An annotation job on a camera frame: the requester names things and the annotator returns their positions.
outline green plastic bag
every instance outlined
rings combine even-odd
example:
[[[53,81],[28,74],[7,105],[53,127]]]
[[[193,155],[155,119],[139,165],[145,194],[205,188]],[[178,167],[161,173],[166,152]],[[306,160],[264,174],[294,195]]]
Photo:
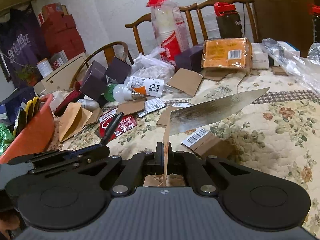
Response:
[[[0,155],[5,152],[13,140],[14,137],[9,129],[3,123],[0,123]]]

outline white box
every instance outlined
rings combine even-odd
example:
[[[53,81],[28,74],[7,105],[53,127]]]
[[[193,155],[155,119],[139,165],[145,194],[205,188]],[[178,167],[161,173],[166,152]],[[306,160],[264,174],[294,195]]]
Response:
[[[300,57],[300,51],[295,48],[294,46],[292,46],[290,43],[286,42],[286,41],[277,41],[278,45],[280,45],[281,47],[285,47],[286,50],[284,51],[284,56],[286,51],[290,51],[291,53],[293,53],[294,55],[296,55],[297,57]],[[274,60],[273,62],[273,65],[274,66],[280,66],[278,62],[276,62]]]
[[[264,50],[264,47],[261,43],[252,43],[252,68],[269,68],[268,53]]]

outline wooden chair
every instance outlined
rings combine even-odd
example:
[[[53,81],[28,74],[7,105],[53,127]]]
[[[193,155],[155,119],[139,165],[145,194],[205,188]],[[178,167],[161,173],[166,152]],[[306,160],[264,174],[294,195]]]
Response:
[[[197,41],[197,37],[196,37],[196,31],[195,31],[195,27],[193,25],[191,13],[190,13],[190,11],[197,9],[197,4],[194,3],[192,5],[185,6],[185,7],[179,6],[179,9],[180,9],[180,11],[182,11],[186,14],[192,44],[197,45],[198,41]],[[131,29],[131,28],[133,29],[133,34],[134,34],[134,38],[137,43],[138,51],[139,51],[139,53],[142,53],[144,55],[139,32],[138,32],[138,25],[143,22],[151,22],[151,13],[145,14],[144,16],[140,17],[138,20],[136,20],[135,22],[133,22],[131,24],[126,24],[125,27],[127,29]]]
[[[231,4],[239,2],[239,3],[245,4],[247,11],[248,11],[248,15],[249,15],[249,20],[250,20],[250,25],[251,25],[252,35],[253,35],[253,41],[255,43],[260,42],[260,38],[258,36],[258,28],[256,27],[256,24],[258,25],[257,18],[255,15],[253,16],[252,11],[251,11],[251,7],[250,7],[250,3],[253,3],[254,0],[207,0],[203,3],[198,4],[197,14],[198,14],[198,18],[199,18],[199,22],[200,22],[200,26],[201,26],[204,40],[208,39],[208,34],[207,34],[207,30],[204,25],[201,9],[204,7],[207,7],[207,6],[214,6],[214,4],[216,2],[227,2],[227,3],[231,3]]]
[[[129,52],[128,45],[125,42],[115,41],[115,42],[109,43],[109,44],[101,47],[100,49],[96,50],[89,57],[87,57],[87,59],[81,64],[81,66],[78,68],[78,70],[76,71],[75,75],[73,76],[72,81],[70,83],[70,88],[73,88],[74,83],[76,81],[76,77],[79,75],[79,73],[83,69],[84,65],[87,65],[87,67],[89,68],[88,61],[90,59],[92,59],[95,55],[97,55],[99,52],[101,52],[101,51],[104,52],[104,55],[105,55],[106,60],[107,60],[107,63],[109,65],[112,62],[113,57],[116,56],[115,51],[113,49],[113,46],[115,46],[115,45],[122,45],[123,46],[124,52],[123,52],[122,56],[120,57],[120,59],[122,61],[126,61],[127,57],[128,57],[129,60],[130,60],[131,65],[132,65],[133,64],[133,59],[132,59],[131,54]]]

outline orange bowl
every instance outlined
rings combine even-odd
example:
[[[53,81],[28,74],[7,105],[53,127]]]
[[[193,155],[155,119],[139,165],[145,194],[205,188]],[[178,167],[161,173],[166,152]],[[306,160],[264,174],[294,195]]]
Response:
[[[44,100],[46,102],[42,108],[0,156],[0,164],[7,163],[17,156],[45,150],[54,133],[54,118],[50,109],[53,95],[46,95]]]

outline black water bottle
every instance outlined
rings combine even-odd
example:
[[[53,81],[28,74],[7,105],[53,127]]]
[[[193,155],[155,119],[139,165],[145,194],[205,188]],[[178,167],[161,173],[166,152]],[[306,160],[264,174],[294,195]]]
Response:
[[[217,2],[214,4],[218,28],[222,39],[242,38],[240,15],[233,4]]]
[[[320,43],[320,6],[314,5],[312,7],[313,19],[313,42]]]

